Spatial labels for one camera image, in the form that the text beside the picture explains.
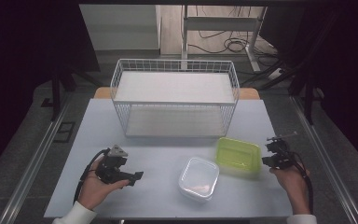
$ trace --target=white sleeve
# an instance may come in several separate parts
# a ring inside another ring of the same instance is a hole
[[[71,211],[65,217],[56,218],[53,224],[90,224],[97,214],[75,202]]]
[[[293,215],[286,219],[287,224],[316,224],[316,216]]]

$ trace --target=white tabletop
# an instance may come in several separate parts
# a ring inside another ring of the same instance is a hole
[[[259,145],[274,136],[261,100],[239,100],[227,137]],[[124,218],[239,218],[287,217],[292,210],[285,191],[269,168],[258,175],[221,168],[213,197],[198,203],[181,194],[179,176],[191,157],[214,161],[216,138],[126,138],[109,99],[92,99],[77,133],[45,217],[63,217],[71,209],[79,177],[102,149],[121,146],[129,153],[122,172],[144,171],[134,187],[111,193],[95,211],[100,217]]]

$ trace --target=metal rail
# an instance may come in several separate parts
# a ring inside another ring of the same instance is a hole
[[[34,183],[34,179],[37,175],[37,172],[42,165],[43,160],[48,153],[48,149],[51,145],[51,142],[54,139],[56,132],[58,131],[62,119],[68,109],[69,102],[72,98],[72,93],[67,92],[64,95],[64,99],[62,101],[62,110],[60,114],[57,116],[55,121],[52,121],[48,126],[48,130],[46,131],[45,136],[43,137],[42,141],[39,144],[36,152],[34,153],[31,161],[28,163],[25,172],[23,173],[19,184],[15,188],[13,194],[11,195],[5,210],[3,211],[0,217],[0,224],[11,224],[14,223],[16,220],[17,215],[20,212],[22,204]]]
[[[296,112],[301,120],[302,125],[305,128],[305,131],[310,138],[310,141],[315,149],[316,154],[321,161],[322,167],[324,168],[330,183],[336,192],[339,201],[342,204],[342,207],[345,210],[345,213],[348,216],[348,219],[353,224],[358,224],[358,208],[349,192],[348,188],[342,181],[341,177],[336,170],[336,167],[330,160],[330,157],[327,153],[327,150],[324,148],[324,144],[322,143],[321,139],[319,138],[318,133],[316,132],[314,126],[309,125],[307,118],[303,114],[303,106],[297,97],[291,96],[290,99],[292,103],[296,107]]]

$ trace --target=wrist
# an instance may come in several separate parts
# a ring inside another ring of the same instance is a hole
[[[293,215],[310,214],[310,207],[305,194],[288,194],[288,197],[292,205]]]

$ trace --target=clear plastic container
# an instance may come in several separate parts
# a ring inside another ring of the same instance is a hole
[[[219,166],[202,158],[191,158],[179,178],[179,189],[188,198],[200,203],[212,199],[219,176]]]
[[[217,143],[216,163],[238,170],[258,172],[261,168],[260,147],[252,143],[222,137]]]

